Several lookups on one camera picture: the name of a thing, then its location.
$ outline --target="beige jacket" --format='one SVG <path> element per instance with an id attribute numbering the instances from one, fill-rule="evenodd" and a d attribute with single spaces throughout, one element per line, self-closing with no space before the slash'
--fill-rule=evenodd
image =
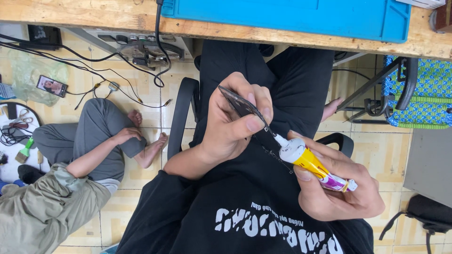
<path id="1" fill-rule="evenodd" d="M 51 254 L 89 222 L 110 192 L 88 177 L 76 179 L 57 163 L 35 183 L 8 184 L 0 197 L 0 254 Z"/>

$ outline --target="black pants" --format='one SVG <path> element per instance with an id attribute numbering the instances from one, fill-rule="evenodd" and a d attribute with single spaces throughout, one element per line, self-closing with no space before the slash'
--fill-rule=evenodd
<path id="1" fill-rule="evenodd" d="M 209 98 L 229 74 L 241 72 L 250 84 L 265 86 L 273 100 L 270 128 L 283 137 L 294 130 L 313 138 L 323 115 L 334 52 L 289 47 L 268 63 L 255 44 L 204 40 L 200 70 L 200 122 L 194 146 L 202 141 L 207 124 Z"/>

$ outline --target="blue silicone mat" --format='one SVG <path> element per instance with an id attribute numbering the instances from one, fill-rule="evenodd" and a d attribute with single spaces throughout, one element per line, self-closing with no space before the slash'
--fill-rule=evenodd
<path id="1" fill-rule="evenodd" d="M 411 5 L 395 0 L 164 0 L 162 15 L 403 43 Z"/>

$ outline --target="paintbrush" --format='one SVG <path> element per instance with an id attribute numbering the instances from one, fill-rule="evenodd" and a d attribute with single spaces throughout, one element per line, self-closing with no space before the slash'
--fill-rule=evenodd
<path id="1" fill-rule="evenodd" d="M 25 145 L 25 147 L 20 150 L 17 155 L 16 155 L 16 161 L 18 161 L 20 164 L 24 164 L 25 161 L 28 159 L 28 157 L 30 156 L 30 147 L 33 145 L 34 140 L 31 137 L 27 144 Z"/>

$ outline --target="glue tube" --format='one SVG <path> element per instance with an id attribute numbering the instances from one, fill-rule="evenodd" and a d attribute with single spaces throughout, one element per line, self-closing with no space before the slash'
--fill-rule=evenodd
<path id="1" fill-rule="evenodd" d="M 279 157 L 283 161 L 298 165 L 312 172 L 324 188 L 346 192 L 354 191 L 358 187 L 353 179 L 347 181 L 331 174 L 301 138 L 287 140 L 279 134 L 274 138 L 281 146 Z"/>

